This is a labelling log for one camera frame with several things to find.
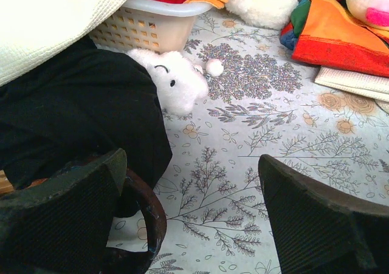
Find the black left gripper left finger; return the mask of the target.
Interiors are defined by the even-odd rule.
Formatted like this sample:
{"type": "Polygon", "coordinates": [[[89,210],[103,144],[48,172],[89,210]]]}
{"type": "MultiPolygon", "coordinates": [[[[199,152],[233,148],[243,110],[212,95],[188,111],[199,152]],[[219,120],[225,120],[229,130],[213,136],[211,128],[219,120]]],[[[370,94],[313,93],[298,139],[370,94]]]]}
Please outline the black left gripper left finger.
{"type": "Polygon", "coordinates": [[[126,174],[122,149],[1,197],[1,273],[100,273],[126,174]]]}

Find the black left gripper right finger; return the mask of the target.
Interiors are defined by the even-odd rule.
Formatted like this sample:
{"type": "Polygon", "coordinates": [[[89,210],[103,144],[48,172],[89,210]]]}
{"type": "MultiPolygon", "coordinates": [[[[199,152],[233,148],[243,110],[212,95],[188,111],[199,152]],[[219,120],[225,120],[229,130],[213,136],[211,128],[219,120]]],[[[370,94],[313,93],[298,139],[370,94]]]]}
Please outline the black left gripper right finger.
{"type": "Polygon", "coordinates": [[[388,273],[388,206],[267,154],[258,173],[282,273],[388,273]]]}

